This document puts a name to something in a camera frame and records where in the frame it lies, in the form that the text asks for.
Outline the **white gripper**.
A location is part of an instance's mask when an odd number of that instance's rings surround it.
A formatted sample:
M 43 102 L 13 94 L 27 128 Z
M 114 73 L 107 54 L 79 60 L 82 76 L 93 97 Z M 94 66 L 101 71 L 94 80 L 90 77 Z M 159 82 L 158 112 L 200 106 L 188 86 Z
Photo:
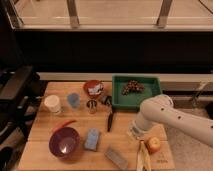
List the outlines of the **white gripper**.
M 137 115 L 129 125 L 128 134 L 134 139 L 142 140 L 153 127 L 153 123 L 143 115 Z

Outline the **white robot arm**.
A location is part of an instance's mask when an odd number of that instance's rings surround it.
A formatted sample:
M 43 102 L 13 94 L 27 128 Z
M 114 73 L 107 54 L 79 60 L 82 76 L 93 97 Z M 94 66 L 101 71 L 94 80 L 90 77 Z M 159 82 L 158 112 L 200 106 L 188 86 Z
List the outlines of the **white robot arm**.
M 198 141 L 213 147 L 213 120 L 195 116 L 174 108 L 173 100 L 165 94 L 145 99 L 130 124 L 129 131 L 134 138 L 142 138 L 153 123 L 166 124 Z

